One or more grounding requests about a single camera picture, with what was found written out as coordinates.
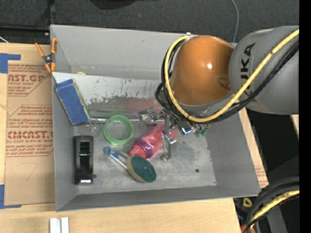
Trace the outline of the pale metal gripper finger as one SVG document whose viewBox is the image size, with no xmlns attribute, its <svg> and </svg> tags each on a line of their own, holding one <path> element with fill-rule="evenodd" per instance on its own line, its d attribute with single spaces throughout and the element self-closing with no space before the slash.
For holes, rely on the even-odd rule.
<svg viewBox="0 0 311 233">
<path fill-rule="evenodd" d="M 143 129 L 147 125 L 156 125 L 158 123 L 158 116 L 154 107 L 139 111 L 139 127 Z"/>
<path fill-rule="evenodd" d="M 177 140 L 173 139 L 171 135 L 166 135 L 162 138 L 163 154 L 160 159 L 168 161 L 171 158 L 171 153 L 176 147 Z"/>
</svg>

